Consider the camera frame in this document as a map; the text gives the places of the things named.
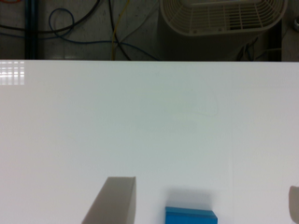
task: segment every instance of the white tabletop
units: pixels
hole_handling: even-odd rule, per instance
[[[0,63],[0,223],[81,223],[108,176],[136,176],[136,224],[291,222],[299,64]]]

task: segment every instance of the black cable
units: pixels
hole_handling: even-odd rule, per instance
[[[28,30],[23,29],[23,28],[6,26],[6,25],[1,25],[1,24],[0,24],[0,28],[4,28],[4,29],[8,29],[8,30],[26,31],[26,32],[34,33],[34,34],[36,34],[36,33],[38,33],[38,34],[55,34],[55,33],[61,32],[61,31],[73,29],[75,26],[77,26],[78,24],[85,21],[87,18],[89,18],[93,14],[93,12],[95,11],[95,9],[99,5],[99,3],[100,3],[100,0],[96,0],[96,3],[94,4],[93,8],[84,17],[82,17],[79,21],[76,21],[74,24],[66,26],[65,28],[61,28],[61,29],[58,29],[58,30],[32,32],[32,31],[28,31]]]
[[[251,62],[253,62],[253,60],[252,60],[252,58],[251,58],[251,54],[250,54],[250,52],[249,52],[249,44],[246,45],[245,52],[246,52],[247,55],[249,56],[249,60],[250,60]]]
[[[251,42],[251,44],[249,45],[248,49],[247,49],[247,52],[248,52],[248,55],[249,55],[249,60],[254,62],[254,57],[255,57],[255,50],[254,50],[254,47],[255,47],[255,43],[259,40],[259,37],[256,37],[255,40],[253,40]],[[250,53],[249,53],[249,48],[252,47],[252,51],[253,51],[253,57],[250,56]]]
[[[109,11],[110,11],[110,20],[111,20],[111,27],[112,27],[112,33],[114,32],[114,21],[113,21],[113,12],[112,12],[112,5],[111,5],[111,0],[108,0],[109,2]],[[116,42],[119,42],[119,39],[117,37],[117,35],[115,34],[115,40]],[[124,57],[126,57],[126,59],[128,61],[131,61],[131,58],[129,57],[129,55],[127,55],[127,53],[124,51],[124,49],[122,48],[122,46],[119,44],[119,47],[121,49],[121,52],[123,53]]]
[[[62,7],[60,7],[60,8],[56,8],[56,9],[53,10],[53,11],[50,13],[50,15],[49,15],[49,21],[48,21],[48,23],[49,23],[49,27],[50,27],[51,30],[54,30],[53,27],[52,27],[52,24],[51,24],[51,17],[52,17],[52,15],[53,15],[56,11],[58,11],[58,10],[67,12],[67,13],[71,16],[71,18],[72,18],[72,22],[73,22],[73,23],[75,22],[74,15],[73,15],[69,10],[67,10],[66,8],[62,8]],[[89,44],[101,44],[101,43],[112,43],[111,40],[97,40],[97,41],[85,41],[85,42],[84,42],[84,41],[76,41],[76,40],[70,40],[70,39],[66,39],[66,38],[64,38],[64,36],[68,35],[71,31],[72,31],[72,30],[69,30],[69,31],[67,31],[67,32],[66,32],[65,34],[63,34],[63,35],[58,35],[58,34],[55,33],[56,37],[38,38],[38,39],[39,39],[39,40],[47,40],[47,39],[53,39],[53,38],[61,38],[61,39],[64,40],[64,41],[67,41],[67,42],[70,42],[70,43],[73,43],[73,44],[82,44],[82,45],[87,45],[87,44],[88,44],[88,45],[89,45]],[[9,36],[23,38],[23,36],[17,36],[17,35],[9,35]],[[148,53],[147,53],[146,51],[144,51],[143,49],[140,49],[140,48],[138,48],[138,47],[136,47],[136,46],[134,46],[134,45],[127,44],[127,43],[122,43],[122,42],[121,42],[121,43],[118,43],[118,44],[119,44],[119,45],[128,46],[128,47],[131,47],[131,48],[133,48],[133,49],[137,49],[137,50],[143,52],[144,54],[150,56],[152,59],[154,59],[154,60],[156,60],[156,61],[160,61],[159,59],[155,58],[154,56],[148,54]]]
[[[245,48],[245,52],[246,53],[249,53],[249,49],[251,48],[251,47],[253,47],[253,60],[254,60],[254,45],[255,45],[255,43],[257,42],[259,40],[259,37],[256,37],[255,38],[255,40],[253,40],[252,42],[251,42],[251,44],[247,44],[245,47],[243,47],[241,50],[240,50],[240,52],[237,54],[237,56],[236,56],[236,60],[238,61],[238,62],[240,62],[241,61],[241,59],[244,57],[244,48]]]

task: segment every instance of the blue block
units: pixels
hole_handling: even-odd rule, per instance
[[[212,211],[166,207],[165,224],[217,224]]]

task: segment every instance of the fan grille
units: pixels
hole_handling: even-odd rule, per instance
[[[282,14],[285,0],[259,3],[185,7],[179,0],[163,0],[164,15],[178,31],[186,35],[232,33],[263,29]]]

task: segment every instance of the cable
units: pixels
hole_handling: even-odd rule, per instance
[[[74,16],[73,14],[67,10],[66,8],[57,8],[55,10],[53,10],[51,13],[50,13],[50,16],[49,16],[49,26],[50,26],[50,29],[53,30],[52,28],[52,25],[50,23],[51,21],[51,17],[53,15],[53,13],[57,10],[62,10],[62,11],[65,11],[67,13],[70,14],[70,16],[72,17],[72,22],[74,22]],[[80,45],[89,45],[89,44],[103,44],[103,43],[111,43],[112,41],[111,40],[99,40],[99,41],[87,41],[87,42],[82,42],[82,41],[75,41],[75,40],[70,40],[70,39],[66,39],[64,38],[65,35],[69,34],[71,32],[72,29],[70,29],[69,31],[67,31],[65,34],[63,35],[57,35],[54,36],[54,37],[47,37],[47,38],[38,38],[37,40],[39,41],[43,41],[43,40],[50,40],[50,39],[57,39],[57,38],[61,38],[62,40],[64,41],[67,41],[67,42],[70,42],[70,43],[73,43],[73,44],[80,44]],[[6,35],[6,36],[10,36],[10,37],[15,37],[15,38],[21,38],[21,39],[33,39],[33,38],[30,38],[30,37],[25,37],[25,36],[22,36],[22,35],[10,35],[10,34],[5,34],[5,33],[1,33],[0,32],[0,35]],[[152,59],[156,60],[156,61],[160,61],[159,59],[155,58],[154,56],[150,55],[149,53],[147,53],[146,51],[144,51],[143,49],[140,49],[134,45],[131,45],[131,44],[128,44],[128,43],[121,43],[121,45],[124,45],[124,46],[128,46],[132,49],[137,49],[139,50],[140,52],[148,55],[149,57],[151,57]]]
[[[119,27],[119,24],[120,24],[120,21],[121,21],[121,17],[125,11],[125,9],[129,6],[130,4],[130,0],[127,0],[127,3],[125,4],[120,16],[119,16],[119,19],[118,19],[118,22],[116,23],[115,25],[115,28],[114,28],[114,31],[113,31],[113,36],[112,36],[112,46],[111,46],[111,53],[112,53],[112,61],[115,60],[115,51],[114,51],[114,39],[115,39],[115,34],[118,30],[118,27]]]
[[[16,1],[7,1],[7,0],[0,0],[1,3],[7,3],[7,4],[15,4],[15,3],[20,3],[21,0],[16,0]]]
[[[246,57],[247,61],[254,61],[254,55],[255,55],[255,44],[256,42],[259,40],[259,37],[256,37],[250,44],[248,43],[247,45],[245,45],[240,52],[237,54],[236,56],[236,60],[237,61],[241,61],[243,59],[243,57]],[[251,57],[250,51],[249,49],[252,47],[252,51],[253,51],[253,57]]]
[[[269,52],[269,51],[276,51],[276,50],[286,51],[286,52],[288,52],[288,53],[290,54],[290,55],[289,55],[290,58],[291,58],[291,59],[293,58],[292,53],[291,53],[289,50],[287,50],[287,49],[265,49],[265,50],[260,51],[261,54],[259,54],[259,56],[256,57],[256,58],[254,59],[254,61],[256,61],[256,60],[262,58],[262,57],[265,55],[266,52]]]
[[[110,22],[111,22],[111,27],[112,27],[112,32],[114,32],[114,21],[113,21],[113,11],[112,11],[112,5],[111,5],[111,0],[108,0],[109,2],[109,14],[110,14]],[[117,34],[115,34],[115,39],[118,43],[120,43]],[[131,58],[129,57],[129,55],[124,51],[124,49],[122,48],[122,46],[120,46],[121,52],[124,55],[124,57],[128,60],[131,61]]]
[[[142,21],[142,22],[140,22],[140,24],[131,32],[131,33],[129,33],[129,34],[127,34],[126,36],[124,36],[122,39],[121,39],[121,41],[120,42],[122,42],[123,40],[125,40],[128,36],[130,36],[130,35],[132,35],[134,32],[136,32],[145,22],[146,22],[146,20],[151,16],[151,11],[155,8],[155,6],[157,5],[157,3],[158,3],[159,1],[156,1],[156,3],[151,7],[151,9],[150,9],[150,11],[149,11],[149,13],[147,14],[147,16],[145,17],[145,19]]]
[[[74,24],[66,26],[65,28],[61,28],[61,29],[58,29],[58,30],[35,31],[35,32],[33,32],[33,31],[28,31],[28,30],[23,29],[23,28],[6,26],[6,25],[1,25],[1,24],[0,24],[0,27],[4,28],[4,29],[8,29],[8,30],[17,30],[17,31],[31,32],[31,33],[34,33],[34,34],[36,34],[36,33],[38,33],[38,34],[55,34],[55,33],[61,32],[61,31],[66,31],[66,30],[69,30],[69,29],[73,29],[75,26],[77,26],[80,23],[82,23],[83,21],[85,21],[87,18],[89,18],[93,14],[93,12],[95,11],[95,9],[99,5],[99,3],[100,3],[100,0],[96,0],[93,8],[84,17],[82,17],[79,21],[76,21]]]

